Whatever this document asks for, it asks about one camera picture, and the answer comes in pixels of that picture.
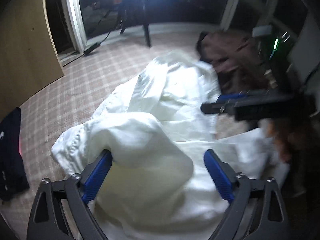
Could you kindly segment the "right hand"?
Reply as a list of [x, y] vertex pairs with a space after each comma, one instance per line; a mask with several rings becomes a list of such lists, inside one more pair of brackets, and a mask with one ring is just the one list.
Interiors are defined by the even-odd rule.
[[310, 139], [310, 129], [304, 121], [267, 119], [265, 134], [272, 139], [281, 161], [288, 164], [307, 149]]

